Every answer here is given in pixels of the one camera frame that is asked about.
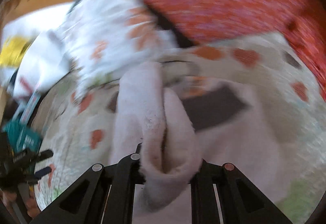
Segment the white garment with grey band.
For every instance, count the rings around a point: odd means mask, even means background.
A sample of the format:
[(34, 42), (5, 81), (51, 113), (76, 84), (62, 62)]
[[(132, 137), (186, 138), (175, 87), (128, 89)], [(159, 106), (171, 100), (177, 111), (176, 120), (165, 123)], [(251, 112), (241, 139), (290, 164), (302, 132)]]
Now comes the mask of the white garment with grey band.
[(208, 80), (201, 96), (187, 96), (190, 79), (173, 88), (163, 66), (145, 62), (119, 82), (110, 163), (140, 146), (145, 185), (136, 189), (134, 223), (190, 223), (188, 181), (203, 161), (234, 164), (270, 200), (285, 192), (281, 149), (254, 89)]

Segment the green printed package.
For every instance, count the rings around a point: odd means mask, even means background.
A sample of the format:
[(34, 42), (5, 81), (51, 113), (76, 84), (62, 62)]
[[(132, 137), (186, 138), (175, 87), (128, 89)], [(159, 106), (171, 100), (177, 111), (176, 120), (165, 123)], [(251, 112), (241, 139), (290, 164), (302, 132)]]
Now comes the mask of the green printed package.
[(2, 132), (7, 134), (9, 144), (13, 152), (19, 153), (28, 148), (32, 152), (38, 152), (42, 139), (40, 135), (30, 127), (19, 122), (19, 120), (10, 120), (2, 128)]

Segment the quilted heart pattern bedspread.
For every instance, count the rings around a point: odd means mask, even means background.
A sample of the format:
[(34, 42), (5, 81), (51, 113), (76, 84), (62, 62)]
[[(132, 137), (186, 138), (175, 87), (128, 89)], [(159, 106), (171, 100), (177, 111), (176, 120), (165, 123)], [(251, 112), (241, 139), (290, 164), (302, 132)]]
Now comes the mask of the quilted heart pattern bedspread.
[[(164, 84), (182, 100), (209, 163), (237, 166), (293, 223), (305, 223), (325, 192), (325, 101), (314, 75), (279, 33), (184, 50), (162, 62)], [(114, 135), (118, 82), (76, 105), (75, 76), (48, 92), (33, 121), (36, 166), (52, 172), (35, 188), (45, 209), (91, 165), (129, 155)]]

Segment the colourful shapes box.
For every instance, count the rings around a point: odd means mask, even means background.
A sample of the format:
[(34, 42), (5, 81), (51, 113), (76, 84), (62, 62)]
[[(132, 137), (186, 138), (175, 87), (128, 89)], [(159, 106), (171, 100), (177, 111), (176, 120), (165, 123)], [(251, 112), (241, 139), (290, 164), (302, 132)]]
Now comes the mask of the colourful shapes box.
[(34, 92), (29, 101), (27, 102), (26, 106), (22, 108), (19, 112), (18, 117), (20, 117), (19, 122), (23, 125), (27, 125), (30, 118), (32, 117), (35, 109), (37, 108), (38, 104), (41, 100), (41, 94), (38, 92)]

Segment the white paper bag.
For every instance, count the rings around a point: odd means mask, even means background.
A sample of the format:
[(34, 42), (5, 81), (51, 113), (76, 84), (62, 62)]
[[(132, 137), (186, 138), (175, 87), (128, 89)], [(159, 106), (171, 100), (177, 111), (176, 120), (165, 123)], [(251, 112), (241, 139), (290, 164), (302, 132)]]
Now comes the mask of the white paper bag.
[(18, 68), (13, 97), (45, 94), (70, 71), (70, 60), (54, 31), (40, 33), (24, 55)]

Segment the white floral leaf pillow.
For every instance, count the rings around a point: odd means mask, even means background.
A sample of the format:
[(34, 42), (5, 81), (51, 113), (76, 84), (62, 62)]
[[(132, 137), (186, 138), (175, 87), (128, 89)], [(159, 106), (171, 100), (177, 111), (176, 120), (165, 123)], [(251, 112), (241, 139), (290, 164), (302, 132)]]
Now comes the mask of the white floral leaf pillow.
[(76, 74), (75, 100), (131, 66), (176, 53), (173, 32), (157, 22), (143, 0), (76, 0), (58, 30)]

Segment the red floral patterned cloth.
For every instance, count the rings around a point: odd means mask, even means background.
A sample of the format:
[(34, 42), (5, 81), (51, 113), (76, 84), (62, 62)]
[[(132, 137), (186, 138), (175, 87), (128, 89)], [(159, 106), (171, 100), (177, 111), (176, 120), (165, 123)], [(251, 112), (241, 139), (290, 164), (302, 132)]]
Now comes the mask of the red floral patterned cloth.
[(194, 43), (281, 32), (325, 95), (325, 8), (321, 0), (144, 0)]

